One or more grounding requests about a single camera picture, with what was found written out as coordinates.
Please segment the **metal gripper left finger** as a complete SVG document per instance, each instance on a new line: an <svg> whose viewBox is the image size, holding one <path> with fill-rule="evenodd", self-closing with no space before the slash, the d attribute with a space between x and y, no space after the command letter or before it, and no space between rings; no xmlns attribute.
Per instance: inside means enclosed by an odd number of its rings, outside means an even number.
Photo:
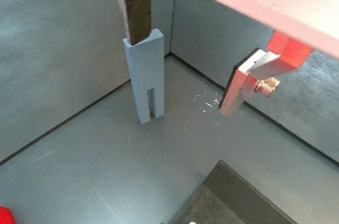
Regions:
<svg viewBox="0 0 339 224"><path fill-rule="evenodd" d="M132 45L150 33L150 0L117 0L122 14L126 40Z"/></svg>

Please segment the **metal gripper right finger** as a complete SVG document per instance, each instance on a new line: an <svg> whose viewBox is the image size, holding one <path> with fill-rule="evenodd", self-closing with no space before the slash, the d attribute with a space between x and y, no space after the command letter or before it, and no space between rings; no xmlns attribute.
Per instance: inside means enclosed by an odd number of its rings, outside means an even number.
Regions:
<svg viewBox="0 0 339 224"><path fill-rule="evenodd" d="M220 112L229 116L256 92L268 97L278 86L274 77L298 69L310 52L310 46L273 31L265 49L254 49L233 68Z"/></svg>

